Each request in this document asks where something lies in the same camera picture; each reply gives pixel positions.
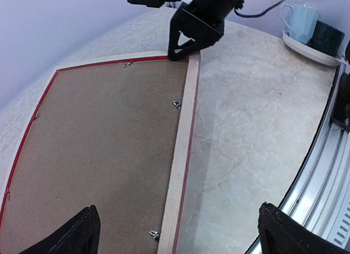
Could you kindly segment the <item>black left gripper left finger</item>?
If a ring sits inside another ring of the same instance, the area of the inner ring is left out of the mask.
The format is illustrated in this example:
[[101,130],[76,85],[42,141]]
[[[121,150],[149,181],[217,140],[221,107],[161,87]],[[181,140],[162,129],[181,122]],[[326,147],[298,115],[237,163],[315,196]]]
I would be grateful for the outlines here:
[[98,211],[91,205],[22,253],[98,253],[100,231]]

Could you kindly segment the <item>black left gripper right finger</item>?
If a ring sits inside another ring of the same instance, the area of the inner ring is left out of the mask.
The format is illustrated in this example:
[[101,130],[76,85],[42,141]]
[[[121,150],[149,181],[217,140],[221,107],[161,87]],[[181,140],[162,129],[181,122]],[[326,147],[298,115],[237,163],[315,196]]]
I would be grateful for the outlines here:
[[259,209],[258,231],[262,253],[348,253],[308,231],[271,203],[263,203]]

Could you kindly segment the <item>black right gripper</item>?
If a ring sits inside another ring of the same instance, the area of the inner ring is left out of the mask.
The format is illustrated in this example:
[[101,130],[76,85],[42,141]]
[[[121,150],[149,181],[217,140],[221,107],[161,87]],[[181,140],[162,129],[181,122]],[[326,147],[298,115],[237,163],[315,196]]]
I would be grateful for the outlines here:
[[170,21],[167,56],[179,61],[213,46],[224,35],[224,20],[244,0],[192,0],[182,5]]

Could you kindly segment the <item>red wooden picture frame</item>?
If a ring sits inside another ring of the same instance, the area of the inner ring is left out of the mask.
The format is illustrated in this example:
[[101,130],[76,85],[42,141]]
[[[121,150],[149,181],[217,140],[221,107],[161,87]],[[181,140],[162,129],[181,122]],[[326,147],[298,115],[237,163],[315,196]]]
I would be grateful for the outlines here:
[[[149,51],[98,57],[59,65],[8,107],[1,115],[1,224],[5,204],[8,201],[5,191],[7,189],[10,190],[16,163],[19,159],[21,149],[24,146],[25,139],[34,122],[33,118],[39,113],[40,106],[58,73],[75,68],[96,65],[126,64],[128,61],[131,61],[133,64],[135,62],[153,60],[170,61],[165,53]],[[154,241],[157,245],[156,253],[175,253],[176,251],[184,190],[190,160],[199,84],[200,55],[194,54],[182,61],[187,61],[188,68],[185,77],[183,97],[182,100],[179,101],[182,106],[179,110],[178,129],[173,150],[171,172],[168,180],[164,214],[161,228],[156,229],[160,234],[159,242],[157,243]]]

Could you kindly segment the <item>brown backing board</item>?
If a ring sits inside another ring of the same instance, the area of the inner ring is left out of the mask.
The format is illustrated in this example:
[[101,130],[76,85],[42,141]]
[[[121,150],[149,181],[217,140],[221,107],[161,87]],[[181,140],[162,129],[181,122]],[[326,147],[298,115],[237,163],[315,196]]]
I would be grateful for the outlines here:
[[156,253],[187,61],[59,72],[25,139],[1,224],[1,253],[43,240],[84,207],[99,253]]

